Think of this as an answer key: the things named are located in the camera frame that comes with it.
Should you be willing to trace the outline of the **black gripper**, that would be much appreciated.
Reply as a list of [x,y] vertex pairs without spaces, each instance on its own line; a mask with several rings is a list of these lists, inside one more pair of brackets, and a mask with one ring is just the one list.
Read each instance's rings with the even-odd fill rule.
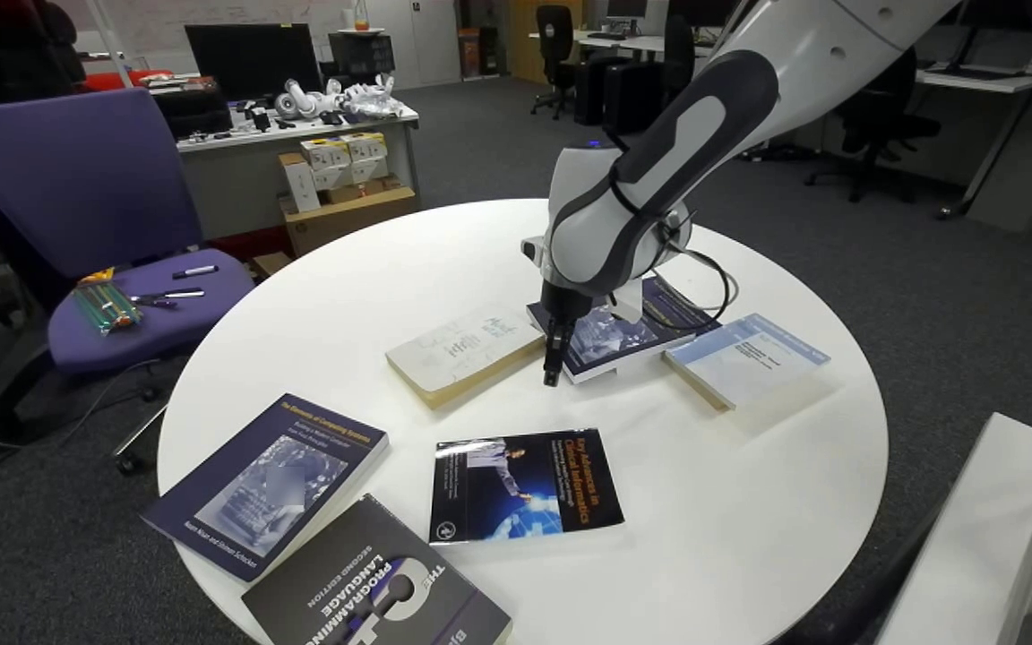
[[583,292],[542,286],[542,309],[543,309],[543,386],[559,384],[563,361],[566,361],[566,343],[572,337],[572,325],[596,309],[596,299]]

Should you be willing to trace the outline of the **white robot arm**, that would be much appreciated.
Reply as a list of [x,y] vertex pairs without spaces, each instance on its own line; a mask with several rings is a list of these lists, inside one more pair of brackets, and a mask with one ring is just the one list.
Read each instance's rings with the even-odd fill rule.
[[681,201],[739,152],[816,124],[960,0],[758,0],[628,152],[556,158],[534,250],[543,384],[578,322],[687,248]]

